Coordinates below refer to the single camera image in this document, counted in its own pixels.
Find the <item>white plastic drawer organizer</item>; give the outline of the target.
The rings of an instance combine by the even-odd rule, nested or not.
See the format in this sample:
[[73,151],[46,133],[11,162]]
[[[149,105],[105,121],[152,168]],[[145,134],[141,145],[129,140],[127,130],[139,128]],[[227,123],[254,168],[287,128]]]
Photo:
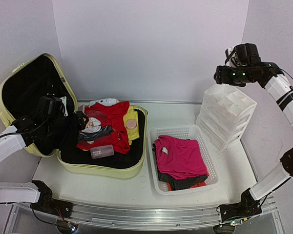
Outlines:
[[257,102],[234,86],[215,84],[204,92],[196,124],[223,151],[238,142]]

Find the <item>magenta garment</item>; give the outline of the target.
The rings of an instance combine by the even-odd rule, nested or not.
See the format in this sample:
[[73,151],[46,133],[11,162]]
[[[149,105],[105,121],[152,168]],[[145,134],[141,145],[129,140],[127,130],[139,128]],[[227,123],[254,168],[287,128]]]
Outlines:
[[154,144],[160,173],[167,174],[175,180],[209,175],[197,140],[161,135]]

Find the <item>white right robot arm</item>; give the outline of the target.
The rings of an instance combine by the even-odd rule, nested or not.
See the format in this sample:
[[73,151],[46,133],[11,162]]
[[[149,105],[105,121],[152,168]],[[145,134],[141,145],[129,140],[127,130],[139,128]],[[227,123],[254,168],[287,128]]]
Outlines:
[[[228,84],[244,87],[247,83],[258,83],[273,99],[284,115],[284,124],[289,128],[287,137],[293,140],[293,87],[289,82],[290,75],[272,62],[261,62],[250,67],[230,67],[220,65],[216,68],[214,79],[217,84]],[[261,212],[265,199],[276,192],[293,177],[293,143],[288,150],[281,150],[276,165],[270,172],[242,194],[240,201],[220,205],[219,212],[230,215],[254,215]]]

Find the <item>pink round container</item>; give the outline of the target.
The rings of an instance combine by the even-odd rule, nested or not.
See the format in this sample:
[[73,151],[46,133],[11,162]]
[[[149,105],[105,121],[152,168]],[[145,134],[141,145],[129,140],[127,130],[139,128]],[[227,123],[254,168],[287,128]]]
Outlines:
[[136,127],[137,127],[137,121],[136,120],[134,120],[134,119],[129,119],[129,120],[127,120],[126,121],[126,128],[128,129],[128,130],[133,130],[133,129],[135,129]]

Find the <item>white perforated plastic basket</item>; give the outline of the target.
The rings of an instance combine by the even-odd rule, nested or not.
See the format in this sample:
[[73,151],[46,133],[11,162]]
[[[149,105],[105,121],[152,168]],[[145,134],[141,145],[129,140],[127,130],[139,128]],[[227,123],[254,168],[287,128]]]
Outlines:
[[201,192],[219,184],[215,160],[197,125],[151,128],[149,159],[161,195]]

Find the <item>black garment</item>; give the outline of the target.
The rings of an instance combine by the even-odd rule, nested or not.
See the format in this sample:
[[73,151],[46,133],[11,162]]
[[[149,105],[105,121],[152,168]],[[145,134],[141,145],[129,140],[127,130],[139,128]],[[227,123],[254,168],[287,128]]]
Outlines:
[[[155,144],[152,144],[152,152],[155,153]],[[177,191],[177,190],[185,190],[185,189],[189,189],[190,187],[198,184],[198,183],[202,183],[205,182],[205,180],[208,178],[208,176],[206,175],[202,175],[196,178],[188,178],[188,179],[184,179],[184,180],[175,180],[174,178],[172,178],[171,176],[167,175],[167,174],[162,174],[159,172],[159,169],[157,167],[157,163],[156,163],[156,171],[157,171],[157,178],[160,182],[165,182],[165,183],[169,183],[173,189],[173,191]]]

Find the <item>clear pink plastic bottle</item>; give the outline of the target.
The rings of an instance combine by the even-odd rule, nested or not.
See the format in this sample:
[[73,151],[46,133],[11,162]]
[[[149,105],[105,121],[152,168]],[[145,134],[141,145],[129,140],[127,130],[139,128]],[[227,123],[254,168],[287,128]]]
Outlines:
[[90,150],[90,153],[93,159],[99,159],[103,157],[113,156],[114,149],[112,145],[99,146],[92,148]]

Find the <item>orange garment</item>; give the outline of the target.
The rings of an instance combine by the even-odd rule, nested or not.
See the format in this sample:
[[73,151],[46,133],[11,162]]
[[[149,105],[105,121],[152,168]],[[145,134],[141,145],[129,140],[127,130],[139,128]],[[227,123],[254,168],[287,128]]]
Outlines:
[[[167,185],[168,191],[173,191],[173,189],[172,189],[172,187],[171,187],[171,185],[170,185],[169,183],[166,183],[166,185]],[[198,184],[196,184],[196,185],[190,187],[190,189],[198,188],[198,187],[204,187],[204,186],[206,186],[206,185],[207,185],[207,184],[206,184],[205,182],[202,182],[202,183],[198,183]]]

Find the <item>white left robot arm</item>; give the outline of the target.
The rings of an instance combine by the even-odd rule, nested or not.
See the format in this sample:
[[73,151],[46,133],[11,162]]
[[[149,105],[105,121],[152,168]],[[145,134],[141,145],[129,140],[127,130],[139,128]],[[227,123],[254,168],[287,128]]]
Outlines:
[[82,196],[76,192],[64,192],[65,187],[84,186],[84,178],[87,175],[72,173],[58,161],[56,156],[49,158],[35,156],[25,149],[20,150],[4,159],[0,163],[0,182],[29,182],[34,177],[41,179],[51,187],[54,196],[60,199],[79,200]]

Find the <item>pale green hard-shell suitcase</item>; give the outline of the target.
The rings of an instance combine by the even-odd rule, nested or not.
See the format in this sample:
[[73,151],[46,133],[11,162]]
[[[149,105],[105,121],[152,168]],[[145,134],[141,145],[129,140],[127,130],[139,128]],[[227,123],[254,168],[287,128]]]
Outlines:
[[[77,111],[78,102],[56,59],[50,54],[41,54],[15,69],[0,84],[0,119],[5,127],[16,132],[12,122],[22,116],[42,120],[44,116],[37,113],[40,97],[54,96],[64,104],[64,116]],[[25,145],[20,134],[15,138],[23,141],[27,152],[41,157],[56,156],[58,161],[70,172],[79,174],[109,176],[114,178],[131,178],[142,169],[145,159],[147,111],[139,106],[138,113],[140,137],[132,142],[126,154],[114,151],[113,156],[93,159],[90,150],[77,148],[78,135],[81,130],[71,130],[63,135]]]

